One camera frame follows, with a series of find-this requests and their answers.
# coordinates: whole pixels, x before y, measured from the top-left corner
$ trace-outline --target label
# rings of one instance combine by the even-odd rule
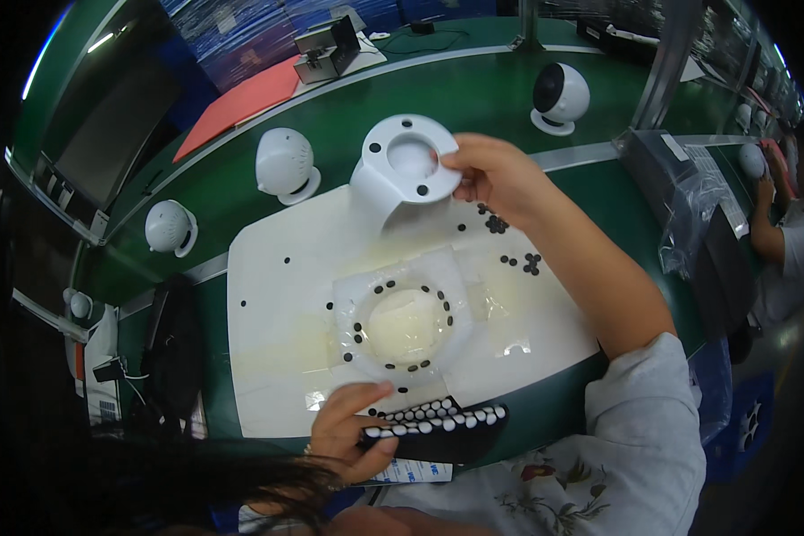
[[[382,484],[449,482],[452,480],[452,464],[393,458],[390,465],[372,479]]]
[[[665,144],[670,148],[670,151],[673,152],[676,159],[680,162],[687,160],[687,153],[682,149],[682,146],[673,139],[673,136],[670,134],[661,134],[661,139],[665,141]]]

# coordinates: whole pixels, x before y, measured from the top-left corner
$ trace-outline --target woman's left hand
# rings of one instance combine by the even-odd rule
[[[358,448],[360,431],[366,426],[387,426],[384,419],[355,415],[394,390],[390,381],[351,383],[331,394],[315,417],[310,447],[315,456],[325,456],[329,468],[346,485],[369,480],[390,465],[397,437],[385,437],[363,452]]]

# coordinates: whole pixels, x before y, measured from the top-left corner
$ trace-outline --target black box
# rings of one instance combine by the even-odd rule
[[[586,17],[578,19],[578,35],[599,48],[605,54],[616,56],[628,62],[638,65],[652,65],[655,61],[655,54],[658,48],[638,43],[629,39],[614,37],[607,33],[606,28],[611,23],[608,21],[596,21]],[[631,32],[631,28],[619,28]]]

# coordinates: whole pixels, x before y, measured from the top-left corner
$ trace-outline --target worker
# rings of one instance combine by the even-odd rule
[[[456,140],[459,151],[441,160],[463,173],[454,196],[488,204],[525,232],[611,363],[586,387],[586,435],[450,483],[389,486],[373,506],[334,517],[327,533],[687,534],[706,458],[687,360],[664,297],[523,152],[480,134]],[[343,386],[316,416],[311,451],[341,484],[374,477],[394,456],[396,437],[366,453],[355,446],[362,427],[386,425],[355,413],[393,389],[387,381]],[[255,518],[278,513],[276,504],[252,505]]]
[[[687,534],[706,458],[687,360],[664,297],[523,152],[480,134],[456,140],[459,151],[441,159],[462,172],[454,196],[487,203],[526,234],[611,361],[604,377],[586,386],[586,434],[456,474],[449,483],[387,486],[371,505],[373,493],[327,520],[322,509],[333,492],[375,477],[398,446],[397,437],[366,452],[357,446],[364,427],[386,424],[357,413],[394,386],[350,384],[316,415],[311,456],[220,457],[219,442],[98,441],[89,456],[73,452],[73,460],[99,473],[83,481],[102,483],[98,494],[72,488],[82,490],[77,501],[92,522],[112,533],[139,522],[159,534],[211,534],[216,524],[202,520],[207,506],[236,502],[239,532]],[[249,445],[239,440],[237,447]]]
[[[756,187],[750,244],[767,266],[757,281],[756,301],[750,314],[729,336],[733,364],[748,358],[753,340],[764,330],[781,324],[804,303],[804,121],[798,123],[794,135],[796,143],[786,144],[786,159],[800,198],[790,197],[780,157],[771,149],[765,153],[771,176],[764,175]],[[784,212],[775,226],[768,220],[773,202]]]

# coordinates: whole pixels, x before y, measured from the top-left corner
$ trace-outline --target white cable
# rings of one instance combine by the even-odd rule
[[[129,384],[129,386],[131,386],[131,389],[133,389],[134,392],[137,393],[137,396],[139,396],[139,401],[143,402],[143,406],[145,406],[146,405],[146,399],[143,398],[143,395],[139,393],[139,391],[137,390],[137,388],[134,386],[134,384],[132,382],[127,381],[127,383]]]
[[[125,365],[124,365],[124,364],[122,364],[122,360],[121,360],[121,359],[119,359],[119,368],[121,368],[121,369],[122,369],[122,376],[123,376],[123,377],[124,377],[126,380],[145,380],[146,378],[148,378],[148,377],[149,377],[149,375],[148,375],[148,374],[144,374],[143,376],[129,376],[129,371],[128,371],[128,369],[126,369],[126,368],[125,368]]]
[[[121,369],[122,369],[122,376],[123,376],[123,377],[124,377],[126,380],[142,380],[142,379],[144,379],[144,378],[148,378],[148,377],[149,377],[149,375],[148,375],[148,374],[146,374],[146,375],[144,375],[144,376],[129,376],[129,371],[125,369],[125,365],[122,363],[122,360],[121,360],[121,359],[117,359],[117,360],[118,360],[118,362],[119,362],[119,368],[121,368]],[[145,406],[145,405],[146,405],[146,399],[144,399],[144,398],[143,398],[143,395],[139,393],[139,391],[138,391],[138,390],[137,390],[137,388],[134,386],[134,384],[133,384],[132,382],[130,382],[130,381],[126,381],[126,383],[128,383],[128,384],[129,384],[129,387],[130,387],[131,389],[133,389],[135,393],[137,393],[137,396],[139,396],[139,401],[140,401],[140,402],[143,402],[143,406]]]

